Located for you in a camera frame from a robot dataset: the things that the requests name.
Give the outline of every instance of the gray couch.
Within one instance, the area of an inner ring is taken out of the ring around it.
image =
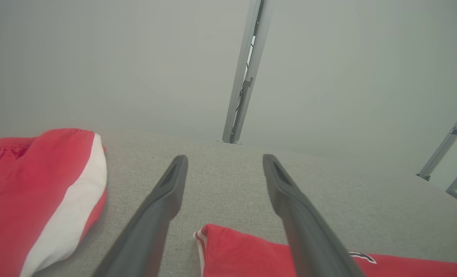
[[[87,277],[172,159],[189,159],[184,200],[171,222],[159,275],[200,277],[193,233],[214,223],[286,243],[266,189],[274,154],[350,251],[457,262],[457,200],[413,174],[221,142],[103,133],[107,205],[75,253],[35,276]]]

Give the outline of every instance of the white stripe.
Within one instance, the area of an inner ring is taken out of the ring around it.
[[[28,252],[20,277],[29,277],[74,252],[88,216],[103,195],[106,183],[107,165],[102,140],[95,134],[90,158],[83,172],[68,188],[61,204]]]
[[[199,231],[197,231],[196,233],[193,234],[193,237],[196,239],[196,242],[198,244],[199,261],[201,263],[201,277],[203,277],[203,272],[204,272],[203,246],[202,246],[201,242],[199,241],[199,239],[196,237],[196,234],[204,242],[205,251],[207,251],[206,242],[207,242],[208,239],[201,233],[201,230],[199,230]]]

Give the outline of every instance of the upholstered surface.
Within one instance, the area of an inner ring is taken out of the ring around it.
[[[214,223],[285,243],[266,189],[262,155],[274,154],[351,251],[457,262],[457,200],[413,174],[324,158],[150,133],[102,134],[108,200],[75,253],[36,276],[90,276],[172,159],[189,160],[182,207],[171,222],[160,276],[200,277],[192,237]]]

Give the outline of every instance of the red fabric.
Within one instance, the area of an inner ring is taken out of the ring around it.
[[[81,235],[81,238],[79,239],[79,242],[81,242],[84,238],[84,235],[88,233],[88,230],[90,227],[97,222],[98,218],[100,217],[100,214],[102,213],[102,210],[104,209],[105,202],[107,201],[107,190],[104,190],[104,193],[98,200],[97,204],[95,207],[93,207],[93,210],[91,211],[90,216],[88,217],[88,220],[86,221],[86,224],[84,225],[84,230],[83,234]]]
[[[203,277],[295,277],[290,247],[207,224],[195,234],[204,252]],[[351,254],[367,277],[457,277],[457,263]]]
[[[59,129],[33,138],[0,138],[0,277],[19,276],[40,232],[82,173],[94,135]],[[91,223],[99,212],[93,214]]]

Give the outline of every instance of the red and white garment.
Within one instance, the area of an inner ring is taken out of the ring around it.
[[[0,138],[0,277],[29,277],[70,256],[102,212],[106,183],[96,133]]]
[[[213,224],[194,233],[202,277],[296,277],[290,247]],[[457,277],[457,263],[350,252],[367,277]]]

